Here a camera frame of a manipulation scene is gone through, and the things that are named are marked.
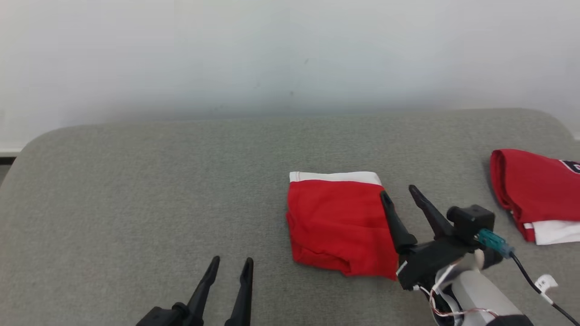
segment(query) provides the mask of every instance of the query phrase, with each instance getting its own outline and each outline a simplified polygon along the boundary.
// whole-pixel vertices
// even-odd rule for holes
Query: black and white logo patch
[[[560,160],[564,165],[574,173],[580,174],[580,163],[574,161]]]

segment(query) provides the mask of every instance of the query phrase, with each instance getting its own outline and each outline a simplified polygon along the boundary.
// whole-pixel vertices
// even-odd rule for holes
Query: floor
[[[2,184],[2,181],[4,180],[4,177],[8,173],[9,169],[10,165],[0,165],[0,184]]]

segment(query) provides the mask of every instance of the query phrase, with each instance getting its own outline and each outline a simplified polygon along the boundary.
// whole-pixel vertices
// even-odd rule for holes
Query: white wall
[[[0,151],[89,122],[378,109],[537,108],[580,135],[579,17],[578,0],[0,0]]]

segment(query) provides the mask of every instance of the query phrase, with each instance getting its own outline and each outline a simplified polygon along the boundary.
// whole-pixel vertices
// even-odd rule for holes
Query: folded red cloth
[[[568,222],[580,221],[580,163],[501,149],[491,154],[490,170],[498,201],[527,241],[579,241],[580,224]]]
[[[372,172],[353,173],[370,173],[363,181],[370,176],[370,182],[378,184],[347,181],[358,180],[351,173],[291,173],[286,218],[292,256],[296,262],[340,270],[346,276],[395,280],[398,256],[379,196],[384,188]]]

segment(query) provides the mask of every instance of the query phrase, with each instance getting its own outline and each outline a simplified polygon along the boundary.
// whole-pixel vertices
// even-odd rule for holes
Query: white fabric trim
[[[290,182],[298,182],[305,180],[324,180],[324,181],[355,181],[363,183],[378,184],[380,183],[379,176],[375,172],[358,171],[348,173],[310,173],[310,172],[290,172]]]
[[[532,224],[537,245],[580,241],[580,222],[550,220],[532,222]]]

